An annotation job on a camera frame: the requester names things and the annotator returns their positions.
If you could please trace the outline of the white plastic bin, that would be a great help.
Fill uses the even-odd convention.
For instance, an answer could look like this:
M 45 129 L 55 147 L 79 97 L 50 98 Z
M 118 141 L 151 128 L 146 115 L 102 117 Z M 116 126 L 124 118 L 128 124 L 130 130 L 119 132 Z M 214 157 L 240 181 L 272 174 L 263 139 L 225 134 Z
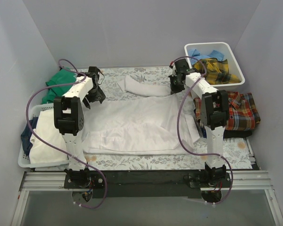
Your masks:
M 245 78 L 240 69 L 240 66 L 230 48 L 225 42 L 205 42 L 205 43 L 189 43 L 184 46 L 185 54 L 188 55 L 188 50 L 197 49 L 202 54 L 209 54 L 212 50 L 217 50 L 224 54 L 224 59 L 228 60 L 229 72 L 235 74 L 240 80 L 240 83 L 213 85 L 216 89 L 224 89 L 227 91 L 238 91 L 238 88 L 245 83 Z

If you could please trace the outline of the dark blue garment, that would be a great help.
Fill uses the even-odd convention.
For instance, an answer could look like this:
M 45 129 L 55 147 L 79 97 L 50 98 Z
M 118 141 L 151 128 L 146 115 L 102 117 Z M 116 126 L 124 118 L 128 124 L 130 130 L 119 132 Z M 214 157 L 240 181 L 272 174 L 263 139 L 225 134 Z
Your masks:
M 33 117 L 29 122 L 31 124 L 32 129 L 36 129 L 37 126 L 38 117 Z M 28 127 L 28 124 L 26 124 L 25 129 L 23 130 L 21 134 L 21 141 L 22 141 L 22 149 L 26 156 L 29 155 L 30 150 L 33 146 L 33 143 L 30 141 L 30 138 L 32 136 L 32 132 Z

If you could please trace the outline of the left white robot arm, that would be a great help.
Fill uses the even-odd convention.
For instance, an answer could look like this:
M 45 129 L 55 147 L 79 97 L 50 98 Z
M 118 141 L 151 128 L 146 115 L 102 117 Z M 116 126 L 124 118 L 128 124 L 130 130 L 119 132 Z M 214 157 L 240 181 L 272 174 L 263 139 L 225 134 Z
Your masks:
M 62 135 L 69 166 L 66 170 L 68 182 L 80 188 L 91 185 L 87 160 L 83 154 L 82 130 L 84 127 L 83 105 L 88 109 L 94 102 L 102 103 L 106 95 L 99 86 L 101 70 L 90 66 L 83 82 L 73 85 L 61 97 L 56 97 L 54 106 L 54 125 Z

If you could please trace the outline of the aluminium frame rail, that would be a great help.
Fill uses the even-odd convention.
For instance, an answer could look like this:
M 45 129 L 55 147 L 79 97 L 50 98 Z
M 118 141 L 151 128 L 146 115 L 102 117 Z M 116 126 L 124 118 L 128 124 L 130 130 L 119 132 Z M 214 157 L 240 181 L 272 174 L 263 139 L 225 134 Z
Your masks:
M 24 174 L 20 191 L 63 191 L 64 172 L 27 172 Z M 266 170 L 242 170 L 233 172 L 233 190 L 270 190 L 271 179 Z

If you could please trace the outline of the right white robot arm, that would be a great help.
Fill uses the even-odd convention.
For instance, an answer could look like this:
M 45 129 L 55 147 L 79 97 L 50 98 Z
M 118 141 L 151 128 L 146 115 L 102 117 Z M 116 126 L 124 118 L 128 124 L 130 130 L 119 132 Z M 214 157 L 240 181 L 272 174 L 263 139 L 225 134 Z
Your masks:
M 224 131 L 229 119 L 228 94 L 225 90 L 217 90 L 204 78 L 203 73 L 197 73 L 190 68 L 188 56 L 179 57 L 172 61 L 169 67 L 173 70 L 169 76 L 171 93 L 179 93 L 185 86 L 201 98 L 200 122 L 207 134 L 207 159 L 202 173 L 202 181 L 209 187 L 215 187 L 226 177 L 226 161 L 223 158 Z

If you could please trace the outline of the white laundry basket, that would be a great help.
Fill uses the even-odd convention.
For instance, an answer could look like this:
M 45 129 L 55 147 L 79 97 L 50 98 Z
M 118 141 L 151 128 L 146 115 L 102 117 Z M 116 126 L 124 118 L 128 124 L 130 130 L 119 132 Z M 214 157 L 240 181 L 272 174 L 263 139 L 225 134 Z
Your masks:
M 28 118 L 31 120 L 33 117 L 38 117 L 40 112 L 46 111 L 53 108 L 53 103 L 51 104 L 43 104 L 33 106 L 28 113 Z M 30 158 L 23 151 L 22 146 L 20 147 L 19 157 L 18 157 L 18 165 L 22 168 L 45 168 L 45 167 L 56 167 L 60 165 L 67 165 L 69 163 L 69 159 L 65 161 L 59 162 L 49 162 L 49 163 L 34 163 L 30 162 Z

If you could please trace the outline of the white folded cloth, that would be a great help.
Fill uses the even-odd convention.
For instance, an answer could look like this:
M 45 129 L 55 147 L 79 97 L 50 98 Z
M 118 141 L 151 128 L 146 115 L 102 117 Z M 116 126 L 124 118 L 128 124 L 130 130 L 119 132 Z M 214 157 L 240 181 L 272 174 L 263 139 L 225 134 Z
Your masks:
M 40 112 L 34 132 L 47 143 L 64 151 L 67 149 L 62 135 L 54 126 L 53 109 Z M 30 141 L 33 143 L 29 153 L 30 162 L 32 164 L 59 162 L 68 159 L 66 154 L 46 145 L 37 139 L 35 135 L 31 136 Z

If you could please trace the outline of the green shirt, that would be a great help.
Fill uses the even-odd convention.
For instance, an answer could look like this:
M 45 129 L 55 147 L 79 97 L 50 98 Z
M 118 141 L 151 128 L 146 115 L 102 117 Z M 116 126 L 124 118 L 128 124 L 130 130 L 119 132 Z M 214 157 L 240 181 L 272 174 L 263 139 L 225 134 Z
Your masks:
M 76 78 L 73 73 L 61 69 L 56 73 L 49 81 L 46 82 L 47 87 L 55 85 L 64 85 L 68 83 L 76 82 Z M 55 97 L 61 97 L 70 90 L 72 85 L 59 86 L 48 89 L 47 94 L 42 98 L 42 104 L 53 103 Z

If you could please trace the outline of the white long sleeve shirt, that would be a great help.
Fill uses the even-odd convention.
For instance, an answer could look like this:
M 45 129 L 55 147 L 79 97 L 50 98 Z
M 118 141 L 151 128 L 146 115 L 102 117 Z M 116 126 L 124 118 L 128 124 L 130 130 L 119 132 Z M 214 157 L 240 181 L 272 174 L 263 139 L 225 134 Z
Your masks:
M 180 98 L 142 97 L 104 101 L 84 109 L 83 151 L 97 154 L 184 154 L 200 135 L 191 115 L 179 113 Z

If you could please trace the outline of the yellow plaid shirt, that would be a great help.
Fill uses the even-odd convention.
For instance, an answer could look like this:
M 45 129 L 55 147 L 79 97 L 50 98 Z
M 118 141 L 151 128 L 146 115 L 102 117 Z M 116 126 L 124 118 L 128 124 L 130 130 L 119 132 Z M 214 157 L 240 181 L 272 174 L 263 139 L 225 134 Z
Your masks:
M 204 64 L 207 70 L 204 78 L 210 85 L 234 84 L 241 82 L 235 74 L 229 72 L 227 59 L 219 61 L 217 58 L 205 58 L 200 61 Z

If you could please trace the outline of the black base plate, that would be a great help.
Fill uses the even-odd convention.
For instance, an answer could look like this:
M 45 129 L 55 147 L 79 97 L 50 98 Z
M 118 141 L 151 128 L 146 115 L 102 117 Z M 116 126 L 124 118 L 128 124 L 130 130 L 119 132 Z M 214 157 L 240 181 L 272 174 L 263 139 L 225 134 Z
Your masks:
M 67 170 L 64 188 L 85 190 L 94 198 L 187 197 L 201 198 L 201 189 L 220 194 L 229 188 L 230 175 L 209 181 L 205 170 L 105 170 L 72 172 Z

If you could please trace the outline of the blue shirt in bin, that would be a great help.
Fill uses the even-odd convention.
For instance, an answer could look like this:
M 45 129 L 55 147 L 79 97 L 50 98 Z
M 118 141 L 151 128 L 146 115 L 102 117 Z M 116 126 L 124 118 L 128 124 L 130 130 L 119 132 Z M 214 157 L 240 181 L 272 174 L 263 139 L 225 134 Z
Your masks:
M 209 54 L 202 54 L 197 49 L 190 49 L 188 50 L 188 56 L 194 57 L 198 60 L 206 58 L 216 58 L 218 61 L 223 61 L 224 59 L 224 54 L 217 50 L 212 50 Z

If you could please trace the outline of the floral table cloth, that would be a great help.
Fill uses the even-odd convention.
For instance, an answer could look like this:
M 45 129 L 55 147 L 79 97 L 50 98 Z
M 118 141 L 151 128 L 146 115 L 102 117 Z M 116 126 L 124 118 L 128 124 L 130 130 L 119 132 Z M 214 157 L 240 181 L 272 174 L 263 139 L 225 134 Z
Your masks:
M 167 85 L 171 70 L 167 66 L 102 68 L 105 74 L 101 88 L 105 101 L 129 101 L 140 96 L 123 92 L 118 82 L 130 75 L 137 82 Z M 234 170 L 250 170 L 252 155 L 245 139 L 231 138 L 224 141 L 224 156 Z M 177 155 L 118 155 L 87 153 L 88 163 L 100 170 L 192 170 L 203 169 L 205 156 L 194 156 L 187 152 Z

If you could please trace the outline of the red plaid shirt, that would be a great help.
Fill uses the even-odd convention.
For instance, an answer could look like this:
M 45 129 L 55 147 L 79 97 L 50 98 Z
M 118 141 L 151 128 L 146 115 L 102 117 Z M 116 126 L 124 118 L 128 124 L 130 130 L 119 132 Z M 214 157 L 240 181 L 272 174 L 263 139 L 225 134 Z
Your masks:
M 253 131 L 260 124 L 251 93 L 218 91 L 193 100 L 197 122 L 206 129 L 222 128 L 228 131 Z

